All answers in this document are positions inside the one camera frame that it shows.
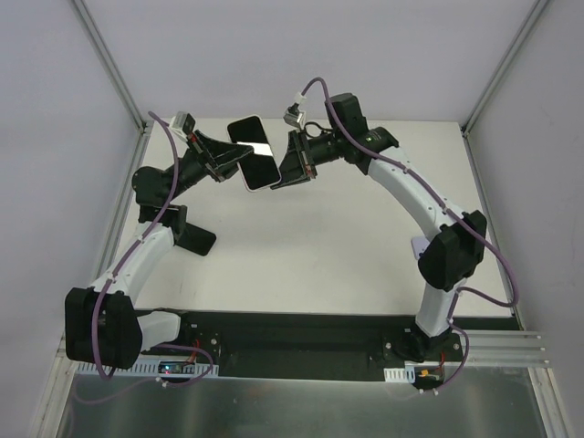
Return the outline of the purple phone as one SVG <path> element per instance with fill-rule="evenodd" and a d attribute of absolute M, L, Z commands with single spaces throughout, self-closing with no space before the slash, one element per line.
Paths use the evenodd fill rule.
<path fill-rule="evenodd" d="M 418 261 L 429 246 L 429 241 L 424 236 L 415 236 L 411 240 L 414 259 Z"/>

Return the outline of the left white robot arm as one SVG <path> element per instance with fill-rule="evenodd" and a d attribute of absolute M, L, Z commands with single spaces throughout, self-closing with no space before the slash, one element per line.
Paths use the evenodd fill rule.
<path fill-rule="evenodd" d="M 216 235 L 187 221 L 187 208 L 173 203 L 202 179 L 223 182 L 253 148 L 211 139 L 195 130 L 185 138 L 187 150 L 162 170 L 140 167 L 131 178 L 139 219 L 129 245 L 90 286 L 72 288 L 65 299 L 65 344 L 70 360 L 126 370 L 139 355 L 163 345 L 182 355 L 193 333 L 172 311 L 141 314 L 137 298 L 158 263 L 176 246 L 206 256 Z"/>

